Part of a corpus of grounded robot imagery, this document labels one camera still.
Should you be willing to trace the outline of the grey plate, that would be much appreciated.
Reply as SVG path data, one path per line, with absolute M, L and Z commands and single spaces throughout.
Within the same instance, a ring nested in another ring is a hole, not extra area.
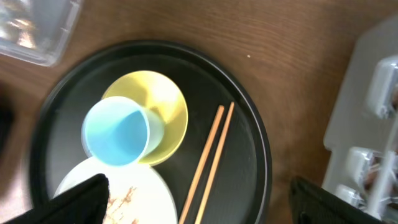
M 104 174 L 109 180 L 109 196 L 124 195 L 130 187 L 133 195 L 132 212 L 139 224 L 177 224 L 178 216 L 174 198 L 161 176 L 144 164 L 108 166 L 91 157 L 75 166 L 61 181 L 54 196 L 58 196 L 86 179 Z

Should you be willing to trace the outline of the clear plastic waste bin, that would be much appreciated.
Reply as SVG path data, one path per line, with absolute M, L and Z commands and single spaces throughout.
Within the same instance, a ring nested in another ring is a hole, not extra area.
M 1 54 L 43 67 L 63 56 L 83 0 L 1 0 Z

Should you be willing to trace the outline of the blue cup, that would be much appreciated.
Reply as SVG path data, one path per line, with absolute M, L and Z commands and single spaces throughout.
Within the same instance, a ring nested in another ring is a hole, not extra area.
M 135 101 L 112 96 L 97 102 L 86 114 L 81 142 L 89 157 L 110 165 L 137 163 L 161 142 L 165 123 Z

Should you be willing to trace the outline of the food scraps and rice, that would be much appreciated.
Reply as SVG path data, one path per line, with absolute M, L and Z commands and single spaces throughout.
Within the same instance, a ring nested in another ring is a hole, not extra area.
M 124 195 L 109 196 L 103 224 L 138 224 L 139 218 L 132 212 L 133 195 L 136 189 L 130 187 Z

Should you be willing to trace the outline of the yellow bowl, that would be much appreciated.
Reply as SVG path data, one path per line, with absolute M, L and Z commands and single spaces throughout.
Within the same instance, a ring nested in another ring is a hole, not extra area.
M 167 160 L 181 145 L 188 126 L 188 108 L 183 93 L 165 75 L 142 70 L 118 78 L 104 92 L 111 96 L 129 98 L 155 113 L 164 123 L 164 135 L 159 145 L 139 160 L 154 166 Z

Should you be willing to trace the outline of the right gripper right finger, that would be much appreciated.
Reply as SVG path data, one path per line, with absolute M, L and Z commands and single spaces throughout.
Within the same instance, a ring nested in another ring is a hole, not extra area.
M 294 224 L 382 224 L 299 176 L 290 182 L 289 204 Z

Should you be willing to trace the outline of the grey dishwasher rack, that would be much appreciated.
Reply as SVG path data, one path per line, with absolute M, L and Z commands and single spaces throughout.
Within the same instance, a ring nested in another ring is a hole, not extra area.
M 323 143 L 331 151 L 323 189 L 397 223 L 397 16 L 356 41 Z

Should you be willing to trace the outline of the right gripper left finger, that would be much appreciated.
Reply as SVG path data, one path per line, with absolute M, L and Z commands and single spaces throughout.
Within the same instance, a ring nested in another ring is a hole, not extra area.
M 102 224 L 109 199 L 109 180 L 96 174 L 5 224 Z

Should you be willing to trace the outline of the wooden chopstick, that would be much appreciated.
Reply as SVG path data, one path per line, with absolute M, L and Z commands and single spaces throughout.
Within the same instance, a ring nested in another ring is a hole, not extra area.
M 215 157 L 213 159 L 213 163 L 211 165 L 211 170 L 210 170 L 210 174 L 208 176 L 208 180 L 206 183 L 206 187 L 205 187 L 205 191 L 203 193 L 202 199 L 201 199 L 201 203 L 200 203 L 200 207 L 198 209 L 198 213 L 197 213 L 197 217 L 195 219 L 195 224 L 200 224 L 203 218 L 203 214 L 205 212 L 205 208 L 206 208 L 206 204 L 208 201 L 208 197 L 210 195 L 211 192 L 211 188 L 213 185 L 213 181 L 215 179 L 215 174 L 218 168 L 218 164 L 220 161 L 220 157 L 221 154 L 223 152 L 223 146 L 224 146 L 224 142 L 226 140 L 226 135 L 228 133 L 228 128 L 229 128 L 229 124 L 231 122 L 231 117 L 233 115 L 233 110 L 234 110 L 234 102 L 232 101 L 230 106 L 229 106 L 229 110 L 228 110 L 228 114 L 226 116 L 226 120 L 224 122 L 224 126 L 223 126 L 223 130 L 221 132 L 221 136 L 220 136 L 220 140 L 218 141 L 218 145 L 216 148 L 216 152 L 215 152 Z
M 189 188 L 189 191 L 188 191 L 188 194 L 187 194 L 187 198 L 186 198 L 185 204 L 183 206 L 183 210 L 182 210 L 180 219 L 178 221 L 178 224 L 184 224 L 185 219 L 186 219 L 186 217 L 188 215 L 188 211 L 189 211 L 190 206 L 192 204 L 193 197 L 194 197 L 195 191 L 197 189 L 197 185 L 199 183 L 201 174 L 202 174 L 204 166 L 206 164 L 206 160 L 207 160 L 208 155 L 210 153 L 210 149 L 211 149 L 211 146 L 213 144 L 216 132 L 218 130 L 218 126 L 220 125 L 223 112 L 224 112 L 224 106 L 221 105 L 221 106 L 218 107 L 217 112 L 216 112 L 216 116 L 215 116 L 215 118 L 213 120 L 213 124 L 211 126 L 208 138 L 207 138 L 205 146 L 203 148 L 203 152 L 201 154 L 199 163 L 197 165 L 197 168 L 196 168 L 196 171 L 195 171 L 195 175 L 193 176 L 193 180 L 192 180 L 192 183 L 190 185 L 190 188 Z

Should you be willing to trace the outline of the round black serving tray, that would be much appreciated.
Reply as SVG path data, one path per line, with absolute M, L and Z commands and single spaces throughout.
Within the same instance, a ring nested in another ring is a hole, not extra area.
M 153 70 L 173 80 L 188 106 L 188 128 L 176 153 L 155 167 L 182 211 L 219 105 L 234 105 L 203 223 L 262 223 L 272 185 L 271 149 L 252 99 L 220 64 L 198 50 L 163 40 L 107 47 L 73 67 L 44 101 L 30 146 L 32 204 L 48 202 L 66 174 L 85 159 L 83 118 L 119 77 Z

